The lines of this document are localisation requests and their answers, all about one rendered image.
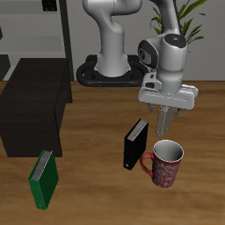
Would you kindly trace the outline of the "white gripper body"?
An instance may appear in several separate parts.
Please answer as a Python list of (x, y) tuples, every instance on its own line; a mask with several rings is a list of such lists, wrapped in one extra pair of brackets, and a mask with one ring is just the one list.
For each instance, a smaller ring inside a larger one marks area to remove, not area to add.
[(193, 85), (183, 84), (177, 93), (163, 94), (159, 91), (153, 91), (141, 87), (138, 94), (138, 100), (143, 103), (153, 105), (165, 105), (174, 108), (192, 110), (194, 108), (194, 99), (199, 90)]

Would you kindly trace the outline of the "black book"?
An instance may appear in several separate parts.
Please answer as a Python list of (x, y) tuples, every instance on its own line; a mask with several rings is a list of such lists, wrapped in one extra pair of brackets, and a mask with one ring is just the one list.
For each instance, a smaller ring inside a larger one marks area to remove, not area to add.
[(146, 149), (149, 123), (138, 120), (124, 138), (125, 169), (132, 170)]

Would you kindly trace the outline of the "green book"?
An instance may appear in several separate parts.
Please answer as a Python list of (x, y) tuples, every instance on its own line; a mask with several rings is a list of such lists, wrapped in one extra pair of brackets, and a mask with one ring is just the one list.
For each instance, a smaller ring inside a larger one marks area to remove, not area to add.
[(54, 151), (43, 149), (28, 178), (38, 209), (47, 209), (58, 180)]

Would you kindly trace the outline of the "grey background shelf unit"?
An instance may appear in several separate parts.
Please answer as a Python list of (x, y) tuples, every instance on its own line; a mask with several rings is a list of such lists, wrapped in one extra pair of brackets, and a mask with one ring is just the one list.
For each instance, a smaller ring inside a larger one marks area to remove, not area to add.
[(0, 81), (22, 58), (65, 58), (74, 75), (67, 0), (43, 11), (41, 0), (0, 0)]

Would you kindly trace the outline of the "red patterned mug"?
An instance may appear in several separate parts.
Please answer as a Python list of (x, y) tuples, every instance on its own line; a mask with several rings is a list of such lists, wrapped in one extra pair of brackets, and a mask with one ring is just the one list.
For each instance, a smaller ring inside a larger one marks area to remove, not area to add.
[[(167, 188), (172, 186), (183, 156), (184, 150), (178, 143), (161, 140), (154, 145), (152, 153), (142, 154), (140, 165), (151, 176), (155, 185)], [(152, 160), (152, 170), (149, 170), (143, 163), (147, 158)]]

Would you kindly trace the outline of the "green pot plant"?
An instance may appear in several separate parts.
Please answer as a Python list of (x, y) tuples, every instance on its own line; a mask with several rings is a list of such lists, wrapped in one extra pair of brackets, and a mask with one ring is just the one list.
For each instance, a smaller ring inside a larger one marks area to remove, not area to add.
[[(178, 10), (178, 17), (179, 19), (183, 19), (187, 16), (191, 11), (196, 9), (197, 7), (204, 4), (207, 0), (196, 0), (195, 2), (191, 3), (191, 0), (187, 0), (185, 4)], [(157, 11), (155, 7), (153, 7), (154, 12), (157, 14), (156, 17), (153, 17), (150, 20), (150, 27), (154, 28), (157, 34), (163, 33), (163, 21), (160, 13)], [(185, 36), (187, 44), (191, 44), (195, 40), (202, 40), (203, 36), (198, 36), (200, 32), (201, 25), (196, 26), (192, 29), (190, 33), (187, 33), (190, 25), (192, 23), (192, 18), (188, 21), (185, 21), (184, 24), (181, 25), (181, 29), (183, 31), (183, 35)]]

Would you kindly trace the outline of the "dark wooden cabinet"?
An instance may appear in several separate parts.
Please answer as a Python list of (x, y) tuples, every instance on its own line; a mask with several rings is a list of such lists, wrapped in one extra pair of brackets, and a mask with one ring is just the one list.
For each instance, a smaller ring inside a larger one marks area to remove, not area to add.
[(0, 138), (8, 157), (62, 156), (60, 129), (72, 101), (65, 58), (22, 58), (0, 94)]

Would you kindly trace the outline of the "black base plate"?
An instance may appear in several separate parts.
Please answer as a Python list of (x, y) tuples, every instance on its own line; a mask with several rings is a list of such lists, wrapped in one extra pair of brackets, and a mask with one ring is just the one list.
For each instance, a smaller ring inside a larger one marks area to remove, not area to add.
[(87, 87), (138, 87), (142, 85), (144, 76), (149, 72), (142, 65), (137, 55), (129, 54), (127, 56), (131, 69), (123, 76), (107, 77), (100, 75), (94, 67), (97, 64), (97, 56), (89, 55), (85, 63), (76, 71), (77, 81)]

